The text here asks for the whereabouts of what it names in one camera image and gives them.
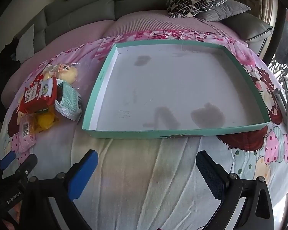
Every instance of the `snack package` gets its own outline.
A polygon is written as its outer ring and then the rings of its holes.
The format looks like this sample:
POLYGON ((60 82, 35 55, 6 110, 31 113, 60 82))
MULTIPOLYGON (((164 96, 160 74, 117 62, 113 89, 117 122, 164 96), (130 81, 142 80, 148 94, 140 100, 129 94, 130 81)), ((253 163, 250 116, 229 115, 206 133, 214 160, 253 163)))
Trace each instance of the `snack package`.
POLYGON ((78 75, 76 65, 76 63, 61 63, 55 66, 47 64, 42 72, 43 79, 47 80, 51 77, 56 77, 57 79, 64 80, 67 83, 72 84, 74 83, 78 75))
POLYGON ((39 82, 30 88, 25 88, 24 97, 19 106, 21 113, 34 113, 36 111, 46 109, 54 104, 56 99, 57 82, 52 77, 47 80, 39 79, 39 82))
POLYGON ((52 127, 57 121, 54 112, 54 106, 50 106, 47 110, 44 110, 43 112, 37 112, 35 114, 35 119, 37 124, 37 128, 35 129, 35 131, 37 132, 47 130, 52 127))
POLYGON ((19 123, 19 152, 26 152, 36 142, 33 115, 25 115, 19 123))
POLYGON ((82 113, 81 96, 66 81, 60 83, 59 80, 54 107, 56 111, 68 119, 78 121, 82 113))

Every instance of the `teal snack package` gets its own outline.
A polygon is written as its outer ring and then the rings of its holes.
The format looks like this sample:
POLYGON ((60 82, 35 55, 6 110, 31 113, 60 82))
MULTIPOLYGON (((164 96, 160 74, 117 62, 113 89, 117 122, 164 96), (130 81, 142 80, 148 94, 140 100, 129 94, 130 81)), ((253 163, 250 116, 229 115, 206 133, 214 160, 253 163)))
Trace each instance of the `teal snack package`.
POLYGON ((64 117, 78 121, 82 114, 81 96, 69 83, 61 81, 58 80, 57 99, 54 107, 64 117))

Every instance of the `bed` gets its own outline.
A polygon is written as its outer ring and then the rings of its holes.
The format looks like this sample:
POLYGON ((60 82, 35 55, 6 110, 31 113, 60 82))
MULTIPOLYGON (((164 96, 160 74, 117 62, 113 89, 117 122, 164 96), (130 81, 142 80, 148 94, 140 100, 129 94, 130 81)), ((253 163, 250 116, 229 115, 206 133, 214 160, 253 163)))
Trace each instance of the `bed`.
MULTIPOLYGON (((58 124, 37 134, 36 144, 26 153, 38 158, 30 175, 52 178, 67 172, 89 149, 96 150, 97 169, 81 197, 74 201, 92 229, 201 229, 219 205, 195 165, 195 156, 201 150, 206 150, 228 173, 235 172, 244 179, 265 177, 273 206, 288 192, 286 127, 271 95, 281 85, 230 28, 195 18, 182 18, 178 23, 164 10, 154 10, 126 14, 116 22, 93 22, 54 37, 20 67, 2 93, 8 112, 0 133, 0 159, 10 151, 10 135, 15 131, 15 123, 10 122, 23 89, 49 61, 79 63, 81 79, 73 86, 81 94, 85 109, 111 47, 126 41, 179 39, 224 45, 262 92, 271 117, 271 123, 259 131, 161 140, 95 139, 82 130, 83 116, 79 123, 59 117, 58 124)), ((19 160, 14 160, 4 175, 11 175, 18 166, 19 160)), ((62 229, 66 229, 55 202, 51 204, 62 229)), ((238 215, 237 210, 228 229, 232 229, 238 215)))

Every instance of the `cartoon girl illustration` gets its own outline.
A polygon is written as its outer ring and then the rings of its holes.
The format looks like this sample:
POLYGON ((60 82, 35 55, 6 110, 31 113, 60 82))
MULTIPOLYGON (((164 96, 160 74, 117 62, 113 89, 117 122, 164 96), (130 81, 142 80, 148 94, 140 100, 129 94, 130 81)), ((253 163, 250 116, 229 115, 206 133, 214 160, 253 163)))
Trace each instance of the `cartoon girl illustration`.
POLYGON ((259 71, 261 78, 260 80, 254 76, 251 76, 251 78, 266 104, 272 123, 281 124, 283 117, 273 94, 274 85, 265 70, 259 69, 258 67, 256 68, 259 71))

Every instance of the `red snack package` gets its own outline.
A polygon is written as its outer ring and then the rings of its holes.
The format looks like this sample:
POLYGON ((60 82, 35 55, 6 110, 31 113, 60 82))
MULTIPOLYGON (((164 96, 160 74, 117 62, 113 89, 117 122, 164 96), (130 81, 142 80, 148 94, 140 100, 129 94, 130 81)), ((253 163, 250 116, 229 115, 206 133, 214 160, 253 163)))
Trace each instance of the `red snack package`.
POLYGON ((34 81, 30 88, 25 88, 25 94, 19 106, 22 113, 34 113, 46 109, 54 104, 57 93, 56 78, 52 77, 47 80, 41 79, 34 81))

